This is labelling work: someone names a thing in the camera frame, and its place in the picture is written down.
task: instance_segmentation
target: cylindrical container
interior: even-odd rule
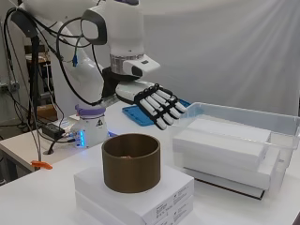
[[[121,193],[139,193],[160,180],[160,143],[143,134],[125,134],[102,144],[104,183]]]

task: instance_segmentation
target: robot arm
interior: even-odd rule
[[[109,45],[111,66],[101,72],[103,98],[116,94],[129,104],[137,104],[160,129],[167,128],[173,119],[178,119],[186,111],[172,92],[158,84],[140,80],[142,76],[159,69],[160,65],[144,53],[143,15],[139,0],[106,0],[96,7],[93,7],[93,0],[23,2],[24,8],[35,17],[53,22],[82,17],[78,30],[82,31],[85,39],[93,45]],[[97,89],[94,82],[85,84]],[[82,90],[84,97],[91,95],[89,86],[83,87],[82,84]],[[98,92],[93,96],[90,98],[97,99]]]
[[[104,70],[108,79],[117,83],[119,99],[137,104],[160,129],[178,119],[185,107],[172,92],[158,84],[139,79],[160,68],[160,64],[144,53],[143,15],[139,0],[107,0],[87,9],[82,16],[82,33],[94,45],[109,44],[111,67]]]

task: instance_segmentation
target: clear plastic bin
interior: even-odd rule
[[[194,103],[189,106],[187,112],[174,123],[172,126],[172,135],[174,136],[184,129],[190,129],[188,128],[188,125],[198,118],[270,130],[271,136],[268,142],[255,142],[250,139],[241,139],[234,136],[226,136],[199,130],[197,130],[197,132],[204,132],[205,134],[212,136],[225,136],[228,139],[236,139],[245,143],[255,143],[266,147],[268,150],[280,150],[276,181],[272,181],[271,184],[272,189],[281,188],[286,169],[291,162],[293,151],[298,148],[300,135],[299,117],[243,110],[205,103]]]

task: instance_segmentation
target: white backdrop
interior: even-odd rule
[[[297,115],[299,0],[141,1],[146,53],[162,65],[144,79],[190,102]],[[97,58],[107,67],[109,49]],[[77,104],[58,103],[66,114]]]

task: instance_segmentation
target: stacked white boxes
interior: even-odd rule
[[[167,166],[161,169],[159,183],[136,194],[109,189],[101,168],[87,169],[74,176],[76,203],[103,224],[178,224],[193,209],[194,178]]]
[[[267,190],[280,156],[279,150],[264,145],[270,135],[266,129],[196,119],[173,137],[174,162],[182,168]]]

